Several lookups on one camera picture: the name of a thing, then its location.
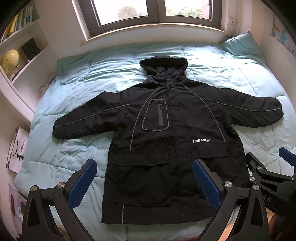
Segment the wall map poster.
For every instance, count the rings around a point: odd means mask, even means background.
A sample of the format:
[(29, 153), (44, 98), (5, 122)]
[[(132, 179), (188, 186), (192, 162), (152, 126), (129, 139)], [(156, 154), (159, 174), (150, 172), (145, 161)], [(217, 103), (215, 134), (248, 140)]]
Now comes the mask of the wall map poster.
[(271, 35), (283, 44), (295, 56), (295, 43), (279, 18), (273, 14), (273, 29)]

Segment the black picture frame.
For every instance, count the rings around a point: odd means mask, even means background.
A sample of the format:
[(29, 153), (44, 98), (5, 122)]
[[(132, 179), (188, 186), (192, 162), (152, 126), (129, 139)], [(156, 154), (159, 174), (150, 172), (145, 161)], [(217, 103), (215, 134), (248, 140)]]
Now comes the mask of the black picture frame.
[(40, 48), (37, 46), (33, 38), (22, 45), (21, 51), (27, 61), (31, 61), (41, 52)]

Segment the dark framed window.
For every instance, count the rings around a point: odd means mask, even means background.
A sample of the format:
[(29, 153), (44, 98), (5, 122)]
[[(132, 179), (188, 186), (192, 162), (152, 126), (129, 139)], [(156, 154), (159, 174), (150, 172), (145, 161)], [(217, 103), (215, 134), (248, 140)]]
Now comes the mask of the dark framed window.
[(222, 1), (78, 1), (91, 37), (113, 30), (160, 23), (219, 29)]

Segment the black hooded jacket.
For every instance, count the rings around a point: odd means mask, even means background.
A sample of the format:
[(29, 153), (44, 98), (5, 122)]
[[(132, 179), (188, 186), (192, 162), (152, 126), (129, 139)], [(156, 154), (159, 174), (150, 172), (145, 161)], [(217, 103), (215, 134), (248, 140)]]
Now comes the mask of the black hooded jacket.
[(201, 159), (223, 181), (245, 187), (249, 173), (234, 126), (260, 128), (283, 117), (272, 97), (216, 88), (186, 77), (184, 58), (140, 61), (145, 82), (102, 92), (57, 119), (53, 136), (113, 132), (104, 177), (101, 221), (167, 225), (211, 217), (192, 164)]

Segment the white wall shelf unit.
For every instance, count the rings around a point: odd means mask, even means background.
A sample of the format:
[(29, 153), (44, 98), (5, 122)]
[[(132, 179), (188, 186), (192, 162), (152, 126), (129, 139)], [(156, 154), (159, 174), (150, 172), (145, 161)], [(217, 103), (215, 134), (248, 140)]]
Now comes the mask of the white wall shelf unit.
[[(30, 1), (26, 1), (16, 14)], [(1, 101), (23, 122), (31, 123), (35, 110), (41, 101), (41, 86), (48, 81), (50, 75), (56, 71), (57, 56), (49, 44), (41, 22), (41, 15), (38, 11), (39, 1), (34, 1), (39, 19), (21, 30), (12, 34), (1, 42), (1, 58), (10, 50), (15, 49), (19, 53), (17, 68), (8, 76), (1, 68)], [(24, 45), (31, 38), (34, 39), (41, 52), (31, 61), (27, 61), (21, 51)]]

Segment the teal pillow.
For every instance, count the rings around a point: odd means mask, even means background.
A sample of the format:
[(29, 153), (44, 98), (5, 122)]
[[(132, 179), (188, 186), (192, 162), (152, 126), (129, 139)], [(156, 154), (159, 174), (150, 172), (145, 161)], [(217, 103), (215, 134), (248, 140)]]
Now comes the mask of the teal pillow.
[(243, 33), (220, 44), (223, 50), (233, 55), (253, 55), (263, 57), (256, 40), (251, 33)]

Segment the white calligraphy paper bag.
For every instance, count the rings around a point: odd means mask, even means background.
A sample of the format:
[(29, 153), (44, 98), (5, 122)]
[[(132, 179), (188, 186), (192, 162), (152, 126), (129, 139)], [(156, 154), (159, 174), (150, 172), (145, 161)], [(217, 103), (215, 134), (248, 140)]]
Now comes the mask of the white calligraphy paper bag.
[(6, 168), (14, 173), (19, 173), (27, 148), (29, 133), (18, 126), (11, 139), (9, 152), (6, 160)]

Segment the yellow desk globe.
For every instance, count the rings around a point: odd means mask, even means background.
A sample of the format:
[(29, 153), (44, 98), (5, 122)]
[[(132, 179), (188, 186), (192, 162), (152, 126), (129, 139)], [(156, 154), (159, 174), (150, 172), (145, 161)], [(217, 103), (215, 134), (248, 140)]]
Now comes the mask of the yellow desk globe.
[(10, 76), (17, 68), (19, 58), (19, 53), (15, 49), (10, 49), (4, 54), (1, 58), (1, 68), (6, 75)]

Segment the white wall switch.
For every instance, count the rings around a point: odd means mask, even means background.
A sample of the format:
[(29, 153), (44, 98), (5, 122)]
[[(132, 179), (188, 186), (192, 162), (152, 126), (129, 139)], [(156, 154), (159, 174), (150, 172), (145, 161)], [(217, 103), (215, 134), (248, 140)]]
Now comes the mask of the white wall switch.
[(231, 17), (231, 16), (229, 16), (228, 17), (228, 24), (229, 25), (232, 25), (232, 26), (236, 26), (236, 19), (233, 18), (233, 17)]

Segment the light teal quilted duvet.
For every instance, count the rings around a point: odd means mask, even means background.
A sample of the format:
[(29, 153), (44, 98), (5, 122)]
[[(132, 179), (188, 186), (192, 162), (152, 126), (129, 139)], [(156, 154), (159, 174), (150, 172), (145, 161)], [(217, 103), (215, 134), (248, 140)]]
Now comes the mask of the light teal quilted duvet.
[(106, 48), (58, 61), (57, 75), (39, 103), (30, 128), (25, 158), (14, 185), (23, 195), (33, 185), (54, 187), (78, 171), (87, 159), (98, 171), (82, 203), (75, 209), (95, 240), (190, 240), (206, 220), (180, 225), (105, 225), (101, 223), (104, 174), (111, 133), (77, 140), (53, 138), (54, 121), (103, 91), (118, 93), (145, 81), (140, 61), (153, 56), (186, 58), (186, 76), (218, 88), (232, 88), (260, 97), (275, 97), (283, 120), (265, 128), (236, 126), (245, 152), (254, 154), (269, 171), (292, 175), (278, 155), (280, 147), (295, 151), (295, 110), (287, 93), (267, 67), (264, 56), (233, 55), (220, 44), (144, 43)]

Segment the row of books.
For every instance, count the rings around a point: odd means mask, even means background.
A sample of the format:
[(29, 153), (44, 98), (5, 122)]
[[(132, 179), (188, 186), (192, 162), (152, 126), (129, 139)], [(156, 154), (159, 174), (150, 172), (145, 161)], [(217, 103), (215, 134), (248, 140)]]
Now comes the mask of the row of books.
[(27, 3), (12, 19), (1, 34), (1, 42), (9, 38), (15, 32), (39, 19), (34, 1)]

